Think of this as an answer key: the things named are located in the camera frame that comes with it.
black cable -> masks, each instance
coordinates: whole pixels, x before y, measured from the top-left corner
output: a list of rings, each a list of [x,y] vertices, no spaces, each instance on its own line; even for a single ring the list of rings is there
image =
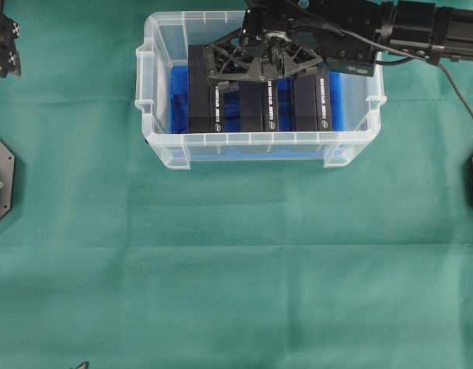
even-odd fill
[[[464,97],[464,95],[461,94],[460,89],[458,88],[455,79],[453,78],[453,75],[451,75],[450,71],[442,64],[438,63],[436,65],[438,68],[440,68],[446,75],[446,78],[449,80],[450,85],[453,87],[455,90],[455,93],[457,94],[458,98],[460,99],[461,103],[467,108],[468,113],[473,119],[473,109],[468,103],[467,99]]]
[[[427,63],[428,60],[426,58],[421,58],[417,55],[413,55],[413,54],[409,54],[408,52],[401,52],[399,50],[395,50],[394,48],[390,48],[388,46],[384,46],[384,45],[381,45],[381,44],[378,44],[377,42],[373,42],[371,40],[368,40],[367,38],[365,37],[362,37],[361,35],[358,35],[357,33],[354,33],[354,32],[350,32],[350,31],[346,31],[346,30],[343,30],[344,34],[346,35],[349,35],[351,37],[354,37],[360,41],[363,41],[363,42],[366,42],[367,44],[370,44],[371,46],[375,46],[376,48],[378,48],[379,50],[384,50],[384,51],[387,51],[387,52],[391,52],[392,54],[396,54],[396,55],[402,55],[402,56],[405,56],[406,58],[410,58],[411,60],[412,59],[415,59],[415,60],[421,60],[423,61],[424,63]],[[470,106],[470,104],[468,103],[467,99],[464,97],[464,95],[460,92],[460,89],[458,88],[456,82],[455,82],[455,79],[453,78],[453,75],[451,75],[450,71],[441,63],[438,63],[436,65],[434,65],[438,68],[440,68],[446,75],[446,77],[448,78],[448,81],[450,82],[450,85],[453,87],[453,89],[455,90],[455,93],[456,95],[458,96],[458,98],[460,99],[461,103],[465,106],[465,108],[467,109],[468,113],[470,114],[471,118],[472,118],[472,121],[473,121],[473,109],[472,107]]]
[[[398,59],[398,60],[394,60],[394,61],[383,61],[383,60],[377,60],[376,61],[376,64],[378,65],[381,65],[381,66],[384,66],[384,67],[390,67],[390,66],[396,66],[396,65],[402,65],[402,64],[405,64],[405,63],[409,63],[409,62],[412,62],[412,58],[403,58],[403,59]]]
[[[316,15],[306,9],[303,9],[301,8],[299,5],[297,5],[296,3],[294,3],[292,0],[284,0],[287,4],[293,6],[294,8],[297,8],[299,10],[301,10],[304,14],[306,15],[309,15],[310,17],[312,18],[315,18],[317,20],[319,20],[321,23],[322,23],[322,28],[323,29],[326,29],[328,28],[330,31],[334,32],[334,33],[339,33],[342,35],[349,35],[353,38],[356,38],[358,39],[359,41],[363,41],[365,42],[366,44],[369,44],[371,46],[374,46],[376,47],[378,50],[383,50],[385,52],[390,52],[392,53],[393,55],[400,55],[400,56],[404,56],[405,59],[401,59],[399,61],[394,61],[394,62],[383,62],[385,64],[385,66],[389,66],[389,65],[400,65],[400,64],[404,64],[406,62],[410,62],[411,60],[420,60],[420,61],[423,61],[424,63],[427,63],[428,60],[426,58],[423,58],[421,56],[417,56],[417,55],[413,55],[413,54],[410,54],[408,52],[403,52],[403,51],[400,51],[400,50],[397,50],[397,49],[394,49],[394,48],[390,48],[389,46],[385,46],[385,45],[382,45],[382,44],[378,44],[377,42],[374,42],[366,37],[363,37],[357,33],[354,33],[354,32],[350,32],[350,31],[347,31],[343,28],[341,28],[340,26],[336,25],[335,23],[332,23],[322,17],[320,17],[319,15]],[[446,77],[448,78],[449,82],[450,82],[450,85],[453,87],[453,89],[455,90],[455,93],[457,94],[458,98],[460,99],[461,103],[467,108],[467,111],[468,113],[470,114],[472,120],[473,120],[473,109],[472,107],[470,106],[470,104],[468,103],[468,101],[465,99],[465,97],[461,94],[460,90],[458,89],[458,86],[457,84],[455,83],[455,80],[453,78],[453,76],[451,75],[451,73],[448,71],[448,69],[443,65],[443,64],[436,64],[434,66],[437,66],[438,68],[440,68],[446,75]]]

plastic storage bin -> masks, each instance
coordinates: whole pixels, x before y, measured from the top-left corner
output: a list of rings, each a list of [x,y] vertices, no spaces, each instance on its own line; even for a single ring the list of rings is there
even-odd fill
[[[137,49],[137,94],[142,133],[166,167],[190,169],[192,161],[323,160],[343,167],[358,156],[381,129],[386,102],[383,74],[373,78],[341,75],[344,131],[169,134],[170,85],[174,66],[187,65],[188,45],[204,44],[241,27],[244,12],[159,12],[145,23]]]

blue foam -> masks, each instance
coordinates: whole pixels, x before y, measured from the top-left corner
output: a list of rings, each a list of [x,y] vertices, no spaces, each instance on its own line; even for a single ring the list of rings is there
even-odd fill
[[[279,101],[280,131],[292,131],[291,80],[283,79],[277,84]],[[330,73],[330,96],[332,110],[332,126],[334,131],[343,131],[341,76]],[[173,67],[171,85],[171,133],[187,133],[188,131],[188,67]],[[225,95],[225,131],[240,132],[239,93]]]

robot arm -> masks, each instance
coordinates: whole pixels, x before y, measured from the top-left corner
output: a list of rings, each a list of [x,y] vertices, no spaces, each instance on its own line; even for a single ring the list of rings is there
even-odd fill
[[[208,46],[210,78],[269,81],[332,71],[372,76],[377,54],[398,51],[437,65],[473,61],[473,11],[400,1],[247,0],[243,26]]]

green tablecloth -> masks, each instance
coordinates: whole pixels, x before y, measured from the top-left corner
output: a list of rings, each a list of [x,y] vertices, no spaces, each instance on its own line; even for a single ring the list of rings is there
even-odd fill
[[[133,104],[144,20],[243,1],[7,3],[0,368],[473,368],[473,127],[438,70],[385,70],[347,168],[169,171]],[[446,64],[473,104],[473,64]]]

